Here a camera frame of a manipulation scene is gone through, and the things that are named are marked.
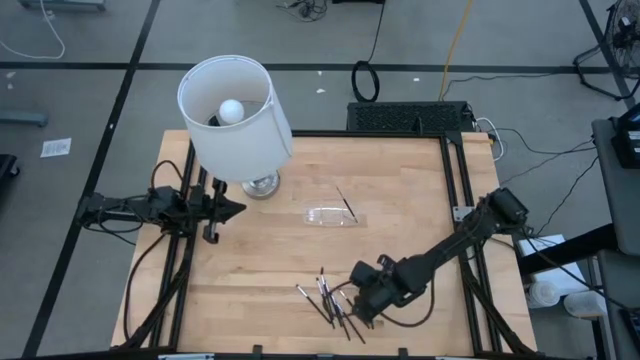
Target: light bulb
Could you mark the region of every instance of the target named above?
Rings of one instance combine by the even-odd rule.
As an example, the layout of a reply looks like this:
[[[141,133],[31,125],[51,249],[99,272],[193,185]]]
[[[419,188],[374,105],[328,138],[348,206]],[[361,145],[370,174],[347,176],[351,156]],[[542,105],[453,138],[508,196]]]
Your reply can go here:
[[[244,106],[238,100],[225,100],[220,105],[220,118],[227,124],[235,124],[244,119]]]

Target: white paper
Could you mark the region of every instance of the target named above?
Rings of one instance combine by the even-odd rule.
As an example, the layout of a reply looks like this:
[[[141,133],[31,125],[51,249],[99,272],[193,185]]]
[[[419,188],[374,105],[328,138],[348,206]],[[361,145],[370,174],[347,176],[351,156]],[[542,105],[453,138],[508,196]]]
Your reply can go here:
[[[68,155],[71,151],[71,138],[50,140],[42,143],[41,158]]]

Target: marker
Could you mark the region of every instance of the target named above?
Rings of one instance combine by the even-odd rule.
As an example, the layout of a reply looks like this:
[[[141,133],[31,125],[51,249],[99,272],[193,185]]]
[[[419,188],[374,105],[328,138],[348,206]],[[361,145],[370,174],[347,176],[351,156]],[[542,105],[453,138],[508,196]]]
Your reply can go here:
[[[313,305],[313,307],[318,310],[318,313],[320,313],[320,315],[322,315],[322,317],[327,320],[328,323],[331,323],[331,321],[329,321],[329,319],[327,318],[327,316],[322,312],[322,310],[320,310],[320,308],[318,307],[318,305],[316,305],[315,302],[313,302],[313,300],[311,300],[311,298],[309,297],[309,295],[307,295],[307,293],[302,290],[302,288],[300,287],[300,285],[296,284],[296,288],[298,288],[298,291],[300,291],[300,293],[307,299],[307,301],[309,301],[309,303],[311,303],[311,305]]]

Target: power cord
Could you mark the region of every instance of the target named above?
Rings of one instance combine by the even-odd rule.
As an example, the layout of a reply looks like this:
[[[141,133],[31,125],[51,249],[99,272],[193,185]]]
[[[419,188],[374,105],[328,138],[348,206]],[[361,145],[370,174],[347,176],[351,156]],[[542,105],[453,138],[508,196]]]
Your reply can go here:
[[[587,141],[581,142],[580,144],[578,144],[578,145],[574,146],[574,147],[570,150],[570,152],[569,152],[569,153],[566,153],[566,154],[575,153],[575,151],[573,151],[573,150],[576,150],[577,148],[581,147],[582,145],[589,144],[589,143],[591,143],[591,140],[587,140]],[[548,163],[548,162],[550,162],[550,161],[552,161],[552,160],[555,160],[555,159],[559,158],[560,156],[562,156],[562,155],[566,155],[566,154],[556,154],[556,155],[554,155],[554,156],[552,156],[552,157],[550,157],[550,158],[548,158],[548,159],[546,159],[546,160],[544,160],[544,161],[540,162],[539,164],[534,165],[534,166],[532,166],[532,167],[528,168],[528,169],[527,169],[527,170],[525,170],[525,171],[519,172],[519,173],[517,173],[517,174],[515,174],[515,175],[511,176],[510,178],[508,178],[508,179],[507,179],[507,180],[505,180],[505,181],[501,181],[501,182],[500,182],[500,184],[501,184],[501,185],[505,185],[506,183],[510,182],[511,180],[516,179],[516,178],[518,178],[518,177],[520,177],[520,176],[526,175],[526,174],[530,173],[531,171],[533,171],[533,170],[535,170],[535,169],[538,169],[538,168],[542,167],[544,164],[546,164],[546,163]]]
[[[378,28],[376,29],[376,37],[373,41],[373,48],[371,49],[371,55],[369,55],[369,59],[360,60],[353,65],[353,69],[351,70],[351,88],[353,89],[353,95],[356,97],[358,102],[375,102],[378,100],[378,95],[380,95],[380,78],[378,77],[378,73],[376,73],[373,66],[371,66],[370,62],[373,59],[373,54],[376,52],[376,46],[378,45],[378,36],[380,35],[380,25],[382,25],[382,15],[384,14],[384,5],[386,1],[382,3],[382,8],[380,9],[380,18],[378,19]],[[356,84],[356,73],[360,70],[361,67],[364,67],[369,74],[371,74],[371,78],[373,79],[373,88],[374,93],[371,98],[365,98],[360,90],[358,89],[358,85]]]
[[[53,24],[51,23],[51,19],[49,19],[49,16],[47,15],[47,11],[44,8],[44,0],[40,0],[40,8],[42,9],[42,15],[44,16],[44,20],[47,22],[47,24],[51,28],[51,32],[53,33],[53,36],[55,36],[56,39],[58,40],[58,43],[60,43],[60,47],[62,48],[60,50],[60,55],[58,55],[58,56],[47,56],[47,55],[36,56],[36,55],[25,54],[25,53],[13,50],[7,44],[5,44],[2,40],[0,40],[0,45],[10,53],[13,53],[15,55],[22,56],[22,57],[25,57],[25,58],[28,58],[28,59],[58,60],[58,59],[60,59],[60,58],[62,58],[64,56],[64,53],[67,50],[67,48],[64,46],[64,41],[62,41],[62,39],[60,38],[60,35],[58,35],[58,32],[56,31],[56,29],[53,27]]]
[[[160,242],[162,241],[162,239],[165,238],[167,234],[162,234],[160,235],[160,237],[158,239],[156,239],[141,255],[140,257],[136,260],[135,264],[133,264],[133,267],[131,268],[131,273],[129,274],[129,279],[127,280],[127,287],[124,293],[124,314],[122,317],[122,327],[123,327],[123,332],[124,332],[124,338],[129,340],[130,336],[129,336],[129,303],[131,300],[131,284],[133,283],[133,276],[136,273],[136,270],[138,270],[138,267],[140,266],[140,264],[142,263],[142,260],[149,255],[149,253],[151,252],[151,250],[153,250],[156,246],[158,246],[158,244],[160,244]]]
[[[565,269],[563,266],[561,266],[560,264],[556,263],[555,261],[549,259],[548,256],[546,256],[545,254],[541,253],[538,249],[536,249],[535,246],[533,246],[533,243],[531,242],[531,238],[529,237],[529,235],[527,235],[527,231],[525,229],[523,229],[522,234],[525,236],[525,239],[527,240],[527,242],[529,243],[529,246],[531,246],[531,248],[533,249],[534,253],[538,256],[540,256],[540,258],[542,258],[542,260],[546,261],[547,263],[549,263],[549,265],[556,267],[560,270],[562,270],[564,273],[566,273],[567,275],[569,275],[572,279],[574,279],[575,281],[577,281],[578,283],[584,285],[587,289],[596,292],[598,295],[602,296],[606,301],[615,304],[617,306],[619,306],[621,309],[628,311],[629,313],[632,314],[637,314],[638,312],[636,310],[633,310],[627,306],[625,306],[624,304],[622,304],[621,302],[619,302],[616,299],[611,298],[610,296],[607,296],[604,292],[600,291],[598,288],[596,288],[595,286],[588,284],[587,282],[583,281],[582,279],[580,279],[579,277],[573,275],[573,273],[567,269]]]
[[[467,6],[464,9],[464,14],[462,15],[462,20],[460,20],[460,25],[458,25],[458,30],[456,30],[456,35],[453,37],[453,41],[451,42],[451,46],[449,47],[449,53],[447,54],[447,62],[444,64],[444,71],[442,72],[442,83],[440,84],[440,94],[438,94],[438,101],[444,101],[444,96],[446,93],[444,92],[444,84],[447,83],[447,73],[449,72],[449,65],[451,64],[451,60],[453,59],[453,51],[458,44],[458,40],[460,39],[460,35],[462,35],[462,31],[464,30],[464,25],[467,23],[467,18],[469,17],[469,13],[471,12],[471,5],[473,4],[473,0],[467,1]]]
[[[173,170],[176,171],[176,174],[180,178],[180,181],[182,181],[182,173],[180,172],[180,170],[178,170],[178,165],[176,165],[176,163],[174,163],[171,160],[162,160],[153,168],[153,171],[151,172],[151,188],[152,189],[156,188],[156,173],[158,172],[158,169],[160,169],[162,165],[166,165],[166,164],[171,165]]]
[[[153,168],[153,171],[151,172],[151,180],[150,180],[151,189],[156,189],[155,178],[156,178],[156,175],[158,173],[158,169],[160,169],[163,165],[167,165],[167,164],[171,165],[171,167],[175,170],[176,174],[178,175],[178,177],[182,181],[183,177],[182,177],[182,174],[180,173],[180,170],[178,170],[178,166],[171,160],[163,160],[163,161],[160,161],[158,164],[156,164],[156,166]],[[145,198],[145,197],[147,197],[147,195],[130,196],[130,197],[122,199],[121,202],[115,204],[111,208],[101,209],[100,212],[98,213],[98,218],[97,218],[97,221],[96,221],[96,223],[98,224],[98,227],[100,227],[100,230],[91,228],[91,227],[89,227],[88,224],[83,224],[82,227],[84,229],[86,229],[86,230],[89,230],[89,231],[112,235],[112,236],[118,238],[119,240],[129,244],[129,245],[135,246],[136,244],[134,242],[131,242],[131,241],[125,239],[123,236],[121,236],[119,234],[126,234],[126,233],[132,233],[132,232],[138,231],[144,225],[144,221],[142,220],[142,217],[139,214],[137,214],[135,209],[133,209],[131,206],[129,206],[129,204],[127,202],[129,200],[140,199],[140,198]],[[130,229],[116,230],[116,229],[109,229],[104,225],[104,221],[102,220],[102,216],[104,214],[104,211],[110,210],[110,209],[114,209],[114,208],[120,208],[120,207],[129,209],[132,213],[134,213],[136,215],[136,217],[139,220],[139,222],[138,222],[138,224],[136,224],[136,226],[134,226],[133,228],[130,228]]]
[[[544,225],[542,225],[542,227],[540,227],[540,230],[538,230],[538,233],[536,234],[535,237],[540,237],[540,234],[542,233],[542,231],[544,230],[545,227],[547,227],[547,225],[549,225],[549,223],[551,223],[551,220],[553,219],[553,217],[555,216],[555,214],[558,212],[558,210],[560,210],[560,208],[562,207],[562,205],[564,205],[564,203],[567,201],[567,199],[569,198],[569,196],[571,196],[571,194],[573,193],[573,190],[576,188],[576,186],[578,185],[578,182],[580,182],[580,179],[582,179],[588,172],[589,170],[593,169],[594,165],[596,164],[596,161],[598,161],[598,157],[596,156],[593,161],[591,162],[591,165],[589,165],[589,167],[587,167],[577,178],[576,180],[573,182],[573,185],[571,185],[571,188],[569,189],[569,192],[567,193],[567,195],[565,195],[565,197],[562,199],[562,201],[558,204],[558,206],[556,206],[556,208],[553,210],[553,212],[551,213],[551,215],[549,216],[549,218],[547,219],[547,222],[544,223]]]
[[[589,150],[593,150],[595,149],[594,147],[590,147],[587,149],[580,149],[580,150],[576,150],[575,148],[573,149],[569,149],[566,151],[544,151],[544,150],[535,150],[532,149],[531,146],[529,146],[529,144],[527,143],[527,141],[524,139],[524,136],[522,136],[522,134],[516,130],[516,129],[512,129],[512,128],[495,128],[495,130],[500,130],[500,131],[510,131],[515,133],[516,135],[518,135],[518,137],[520,138],[520,140],[522,140],[522,143],[524,144],[524,146],[527,148],[527,150],[531,151],[532,153],[536,153],[536,154],[543,154],[543,155],[564,155],[564,154],[570,154],[570,153],[574,153],[574,152],[582,152],[582,151],[589,151]]]
[[[467,82],[467,81],[471,81],[471,80],[487,80],[487,81],[489,81],[489,80],[495,80],[495,79],[541,78],[541,77],[547,77],[547,76],[551,76],[551,75],[560,75],[560,74],[561,73],[553,72],[553,73],[536,74],[536,75],[497,75],[497,76],[478,76],[478,75],[474,75],[474,76],[470,76],[470,77],[465,78],[465,79],[451,80],[447,84],[447,89],[442,94],[442,101],[444,101],[444,98],[447,96],[447,94],[449,93],[449,90],[451,89],[451,85],[453,85],[454,83],[463,83],[463,82]]]
[[[276,5],[279,10],[293,16],[302,22],[314,22],[322,19],[327,14],[327,0],[322,0],[322,5],[316,5],[315,0],[298,0],[291,4]],[[298,8],[298,15],[289,9]]]
[[[491,126],[491,131],[493,131],[493,133],[496,135],[496,141],[498,143],[498,146],[500,146],[500,155],[498,155],[498,157],[496,158],[493,158],[493,161],[498,161],[502,159],[502,156],[504,156],[504,145],[502,144],[502,140],[500,139],[500,134],[498,134],[498,130],[496,130],[495,125],[493,125],[493,122],[491,122],[491,120],[485,117],[477,118],[476,122],[478,121],[486,121],[487,123],[489,123],[489,126]]]

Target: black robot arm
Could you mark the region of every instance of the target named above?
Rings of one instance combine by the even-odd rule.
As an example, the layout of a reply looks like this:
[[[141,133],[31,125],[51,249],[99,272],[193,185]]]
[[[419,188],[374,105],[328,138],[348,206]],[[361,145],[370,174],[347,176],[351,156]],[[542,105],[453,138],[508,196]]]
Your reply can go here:
[[[403,307],[422,295],[436,269],[496,233],[521,230],[528,210],[508,189],[498,189],[481,198],[448,238],[424,254],[398,262],[380,255],[381,270],[359,261],[351,272],[351,282],[359,288],[353,313],[370,323],[389,305]]]
[[[119,220],[155,224],[164,233],[189,236],[193,223],[208,220],[207,228],[214,229],[216,223],[224,224],[247,208],[224,196],[226,183],[218,181],[214,189],[215,195],[211,197],[201,185],[192,186],[188,198],[170,186],[151,188],[145,195],[121,199],[93,193],[80,200],[75,218],[84,227]],[[213,231],[205,232],[204,238],[217,242]]]

